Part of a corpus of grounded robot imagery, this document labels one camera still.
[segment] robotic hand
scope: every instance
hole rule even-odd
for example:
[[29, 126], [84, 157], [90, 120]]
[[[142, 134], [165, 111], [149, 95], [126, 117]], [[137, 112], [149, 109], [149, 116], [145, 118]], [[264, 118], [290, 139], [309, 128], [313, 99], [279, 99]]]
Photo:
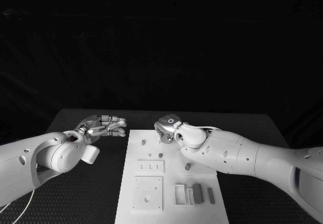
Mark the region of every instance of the robotic hand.
[[269, 146], [215, 127], [191, 126], [175, 114], [159, 119], [155, 129], [163, 143], [175, 139], [192, 161], [272, 182], [323, 223], [323, 147]]
[[93, 115], [74, 131], [54, 132], [0, 146], [0, 207], [34, 191], [84, 160], [93, 164], [101, 136], [124, 137], [126, 119]]

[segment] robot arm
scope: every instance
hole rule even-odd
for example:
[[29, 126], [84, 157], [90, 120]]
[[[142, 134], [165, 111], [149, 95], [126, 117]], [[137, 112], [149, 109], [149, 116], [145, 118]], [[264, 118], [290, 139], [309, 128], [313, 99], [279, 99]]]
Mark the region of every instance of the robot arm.
[[93, 164], [100, 136], [124, 137], [126, 119], [94, 115], [74, 131], [55, 132], [0, 146], [0, 207], [34, 191], [84, 160]]
[[269, 146], [214, 127], [191, 126], [175, 114], [160, 118], [155, 128], [163, 143], [179, 143], [186, 158], [222, 173], [272, 182], [323, 222], [323, 147]]

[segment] black table surface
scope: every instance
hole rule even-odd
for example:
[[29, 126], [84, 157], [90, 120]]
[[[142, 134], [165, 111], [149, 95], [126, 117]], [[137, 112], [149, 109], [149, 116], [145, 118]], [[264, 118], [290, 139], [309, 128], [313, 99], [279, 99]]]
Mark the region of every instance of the black table surface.
[[[35, 191], [34, 200], [18, 223], [114, 223], [124, 159], [132, 129], [153, 130], [159, 118], [171, 113], [195, 126], [215, 126], [253, 141], [289, 148], [272, 118], [264, 114], [62, 109], [47, 133], [73, 130], [94, 114], [127, 119], [126, 137], [101, 137], [101, 150], [93, 165], [80, 162], [65, 174]], [[227, 215], [231, 224], [318, 224], [290, 196], [267, 181], [218, 172]], [[29, 202], [31, 193], [0, 214], [0, 224], [12, 224]]]

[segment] white platform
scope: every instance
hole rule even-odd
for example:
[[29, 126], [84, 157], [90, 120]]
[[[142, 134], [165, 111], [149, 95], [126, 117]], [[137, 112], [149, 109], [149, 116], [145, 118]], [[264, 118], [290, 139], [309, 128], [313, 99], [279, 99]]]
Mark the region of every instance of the white platform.
[[[116, 224], [228, 224], [217, 171], [192, 162], [192, 173], [189, 171], [185, 173], [182, 164], [191, 161], [179, 154], [179, 144], [175, 141], [169, 145], [158, 144], [159, 140], [155, 130], [130, 130]], [[137, 174], [137, 160], [165, 161], [165, 173]], [[133, 209], [137, 176], [163, 177], [162, 210]], [[192, 188], [195, 183], [202, 185], [205, 203], [192, 207], [186, 189]], [[175, 206], [175, 184], [185, 184], [186, 206]], [[208, 188], [214, 191], [215, 204], [211, 204]]]

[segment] black background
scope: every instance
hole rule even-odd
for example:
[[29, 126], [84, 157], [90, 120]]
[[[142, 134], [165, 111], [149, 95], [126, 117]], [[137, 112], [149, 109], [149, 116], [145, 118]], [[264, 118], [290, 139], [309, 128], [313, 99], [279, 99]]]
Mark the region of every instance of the black background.
[[322, 146], [323, 1], [2, 1], [0, 143], [62, 108], [264, 113]]

